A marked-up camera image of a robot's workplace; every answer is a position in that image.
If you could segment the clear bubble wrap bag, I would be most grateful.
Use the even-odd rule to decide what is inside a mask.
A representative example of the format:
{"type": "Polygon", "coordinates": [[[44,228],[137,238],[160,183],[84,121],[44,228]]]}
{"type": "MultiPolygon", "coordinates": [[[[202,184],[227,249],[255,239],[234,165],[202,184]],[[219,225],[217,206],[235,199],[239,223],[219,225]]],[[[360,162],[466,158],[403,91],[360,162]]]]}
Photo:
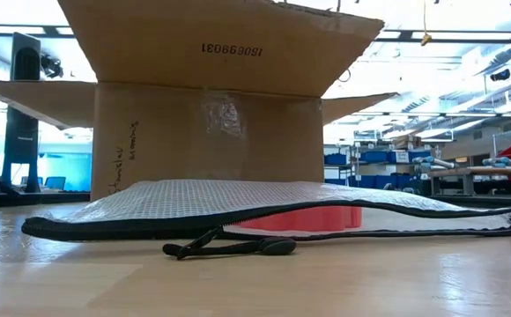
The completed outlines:
{"type": "Polygon", "coordinates": [[[398,191],[352,188],[316,182],[217,180],[140,181],[64,217],[29,217],[24,234],[59,241],[174,240],[215,232],[223,239],[251,240],[226,231],[261,217],[316,207],[359,206],[427,219],[490,217],[495,228],[370,230],[333,232],[309,240],[422,236],[511,236],[511,207],[469,209],[398,191]]]}

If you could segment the brown cardboard box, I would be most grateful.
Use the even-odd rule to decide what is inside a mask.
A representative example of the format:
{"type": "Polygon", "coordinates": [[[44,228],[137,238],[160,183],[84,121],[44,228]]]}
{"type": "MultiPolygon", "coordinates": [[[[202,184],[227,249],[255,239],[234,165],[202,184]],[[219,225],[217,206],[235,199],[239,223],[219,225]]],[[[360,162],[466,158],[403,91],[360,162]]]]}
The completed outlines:
{"type": "Polygon", "coordinates": [[[324,93],[384,27],[273,0],[58,0],[96,81],[0,81],[0,99],[93,130],[92,199],[140,181],[323,179],[323,115],[381,95],[324,93]],[[235,98],[243,138],[209,134],[201,99],[235,98]]]}

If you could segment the red round object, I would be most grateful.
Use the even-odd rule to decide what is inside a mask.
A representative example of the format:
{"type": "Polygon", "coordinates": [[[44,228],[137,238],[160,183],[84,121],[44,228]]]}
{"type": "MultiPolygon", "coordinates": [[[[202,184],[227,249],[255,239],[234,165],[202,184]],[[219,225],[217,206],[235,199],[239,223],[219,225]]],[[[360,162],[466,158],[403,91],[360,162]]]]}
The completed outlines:
{"type": "Polygon", "coordinates": [[[240,223],[243,228],[272,232],[338,232],[361,225],[362,208],[355,206],[312,207],[240,223]]]}

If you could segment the clear packing tape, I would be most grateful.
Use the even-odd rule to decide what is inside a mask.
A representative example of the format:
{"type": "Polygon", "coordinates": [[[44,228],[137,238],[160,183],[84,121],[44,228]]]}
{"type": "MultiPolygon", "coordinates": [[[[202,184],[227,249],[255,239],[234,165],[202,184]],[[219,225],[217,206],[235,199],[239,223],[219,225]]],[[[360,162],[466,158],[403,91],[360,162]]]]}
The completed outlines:
{"type": "Polygon", "coordinates": [[[201,106],[209,134],[238,138],[245,136],[245,126],[235,98],[227,94],[204,95],[201,106]]]}

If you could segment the blue bin storage shelf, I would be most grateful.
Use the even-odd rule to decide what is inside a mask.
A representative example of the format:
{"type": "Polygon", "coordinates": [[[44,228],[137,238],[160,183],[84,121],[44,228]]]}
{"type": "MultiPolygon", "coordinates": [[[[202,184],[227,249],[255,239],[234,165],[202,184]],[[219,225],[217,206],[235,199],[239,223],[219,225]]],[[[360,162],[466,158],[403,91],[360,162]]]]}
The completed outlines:
{"type": "Polygon", "coordinates": [[[433,155],[429,145],[396,147],[381,140],[342,140],[323,146],[326,183],[355,188],[412,188],[419,177],[416,158],[433,155]]]}

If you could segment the black tower stand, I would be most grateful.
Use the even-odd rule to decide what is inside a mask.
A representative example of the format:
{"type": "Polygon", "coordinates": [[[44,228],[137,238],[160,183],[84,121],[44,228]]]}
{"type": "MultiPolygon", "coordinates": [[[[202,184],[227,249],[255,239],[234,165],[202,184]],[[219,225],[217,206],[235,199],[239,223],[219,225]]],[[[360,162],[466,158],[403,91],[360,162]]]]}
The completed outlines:
{"type": "MultiPolygon", "coordinates": [[[[40,52],[41,42],[38,39],[15,32],[12,35],[11,80],[38,81],[41,77],[40,52]]],[[[37,119],[16,108],[8,107],[1,178],[5,184],[11,185],[11,165],[28,164],[27,193],[41,192],[37,172],[38,127],[37,119]]]]}

